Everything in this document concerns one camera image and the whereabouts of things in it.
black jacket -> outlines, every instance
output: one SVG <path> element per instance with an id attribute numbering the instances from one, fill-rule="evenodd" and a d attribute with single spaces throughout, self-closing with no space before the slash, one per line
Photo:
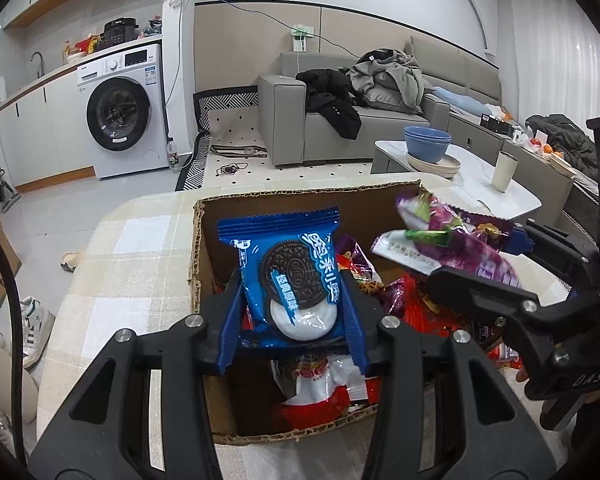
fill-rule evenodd
<path id="1" fill-rule="evenodd" d="M 307 70 L 296 75 L 306 84 L 305 109 L 318 112 L 343 139 L 355 140 L 362 122 L 355 111 L 355 94 L 349 76 L 337 70 Z"/>
<path id="2" fill-rule="evenodd" d="M 596 145 L 579 127 L 562 114 L 548 117 L 532 115 L 526 120 L 534 133 L 547 134 L 546 142 L 556 152 L 564 153 L 564 160 L 593 180 L 598 180 Z"/>

curtain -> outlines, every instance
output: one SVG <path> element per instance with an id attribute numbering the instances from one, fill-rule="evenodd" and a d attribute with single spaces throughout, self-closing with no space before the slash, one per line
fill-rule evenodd
<path id="1" fill-rule="evenodd" d="M 511 0 L 519 119 L 564 114 L 589 137 L 600 117 L 600 35 L 573 0 Z"/>

light blue pillow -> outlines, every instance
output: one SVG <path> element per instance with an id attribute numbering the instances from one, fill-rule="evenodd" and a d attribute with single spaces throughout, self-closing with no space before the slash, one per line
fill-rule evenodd
<path id="1" fill-rule="evenodd" d="M 440 88 L 439 86 L 435 86 L 433 88 L 433 95 L 439 97 L 443 101 L 446 101 L 450 105 L 457 106 L 461 110 L 469 112 L 473 115 L 477 115 L 478 117 L 481 117 L 482 114 L 491 115 L 491 110 L 489 110 L 480 101 L 476 101 L 474 98 L 469 97 L 468 95 L 454 94 L 453 92 L 445 90 L 444 88 Z"/>

white cup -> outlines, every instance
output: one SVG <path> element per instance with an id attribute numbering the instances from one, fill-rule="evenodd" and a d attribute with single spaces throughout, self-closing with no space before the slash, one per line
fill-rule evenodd
<path id="1" fill-rule="evenodd" d="M 493 187 L 499 192 L 504 193 L 509 187 L 509 182 L 516 172 L 518 166 L 518 160 L 509 153 L 500 152 L 498 154 L 498 161 L 496 162 L 496 169 L 493 170 L 493 178 L 491 183 Z"/>

blue bowl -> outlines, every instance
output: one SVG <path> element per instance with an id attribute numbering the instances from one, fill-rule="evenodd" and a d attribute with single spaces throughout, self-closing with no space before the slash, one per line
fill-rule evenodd
<path id="1" fill-rule="evenodd" d="M 407 142 L 407 151 L 411 156 L 430 162 L 437 163 L 446 153 L 449 142 L 436 142 L 435 140 L 420 139 L 405 134 L 404 139 Z"/>
<path id="2" fill-rule="evenodd" d="M 407 126 L 404 129 L 404 135 L 409 134 L 412 137 L 435 140 L 437 142 L 451 142 L 451 135 L 435 128 L 426 128 L 424 126 Z"/>

